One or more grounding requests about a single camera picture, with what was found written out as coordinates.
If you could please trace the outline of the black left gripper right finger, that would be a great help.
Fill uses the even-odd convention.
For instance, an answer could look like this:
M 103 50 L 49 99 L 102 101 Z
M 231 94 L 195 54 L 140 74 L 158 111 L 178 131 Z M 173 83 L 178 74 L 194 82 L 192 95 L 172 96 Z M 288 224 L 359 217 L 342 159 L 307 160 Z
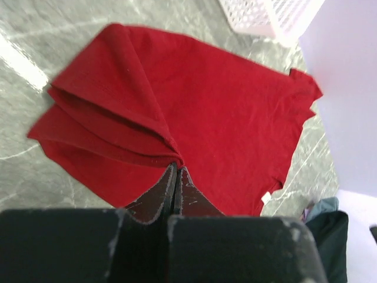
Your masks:
M 180 169 L 177 174 L 173 214 L 188 217 L 224 216 L 224 214 L 195 187 L 186 167 Z

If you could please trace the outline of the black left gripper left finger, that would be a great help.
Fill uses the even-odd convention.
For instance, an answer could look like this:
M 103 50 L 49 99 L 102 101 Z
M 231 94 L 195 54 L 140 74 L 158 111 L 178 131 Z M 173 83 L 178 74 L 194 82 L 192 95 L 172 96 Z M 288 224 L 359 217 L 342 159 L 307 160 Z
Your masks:
M 166 213 L 169 215 L 176 179 L 177 165 L 172 163 L 153 187 L 125 207 L 126 211 L 142 225 L 150 225 Z

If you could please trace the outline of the red t-shirt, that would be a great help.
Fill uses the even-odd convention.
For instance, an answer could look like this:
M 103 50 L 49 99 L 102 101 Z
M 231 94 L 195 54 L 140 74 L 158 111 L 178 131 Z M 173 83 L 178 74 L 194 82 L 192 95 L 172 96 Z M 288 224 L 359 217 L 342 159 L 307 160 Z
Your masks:
M 28 137 L 109 204 L 131 204 L 174 163 L 218 210 L 250 216 L 283 187 L 322 96 L 299 70 L 122 24 L 107 25 L 48 94 L 53 104 Z

